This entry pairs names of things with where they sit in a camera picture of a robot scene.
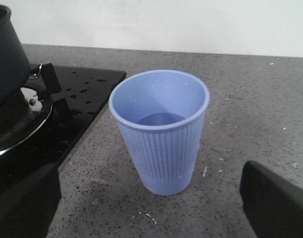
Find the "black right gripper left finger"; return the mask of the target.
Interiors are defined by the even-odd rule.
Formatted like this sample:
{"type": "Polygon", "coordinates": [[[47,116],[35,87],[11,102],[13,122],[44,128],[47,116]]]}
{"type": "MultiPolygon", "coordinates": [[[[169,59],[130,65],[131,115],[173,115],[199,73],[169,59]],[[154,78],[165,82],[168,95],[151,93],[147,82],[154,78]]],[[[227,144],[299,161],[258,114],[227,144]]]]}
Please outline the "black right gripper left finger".
{"type": "Polygon", "coordinates": [[[0,238],[45,238],[60,199],[57,164],[40,167],[0,195],[0,238]]]}

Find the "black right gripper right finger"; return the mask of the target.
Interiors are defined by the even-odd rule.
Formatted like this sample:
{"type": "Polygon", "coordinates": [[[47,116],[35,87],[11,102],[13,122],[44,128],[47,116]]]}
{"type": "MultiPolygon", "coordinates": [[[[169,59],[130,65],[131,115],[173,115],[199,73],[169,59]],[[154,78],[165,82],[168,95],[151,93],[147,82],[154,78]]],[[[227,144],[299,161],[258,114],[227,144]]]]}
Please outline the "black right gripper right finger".
{"type": "Polygon", "coordinates": [[[240,195],[258,238],[303,238],[303,189],[262,164],[247,161],[240,195]]]}

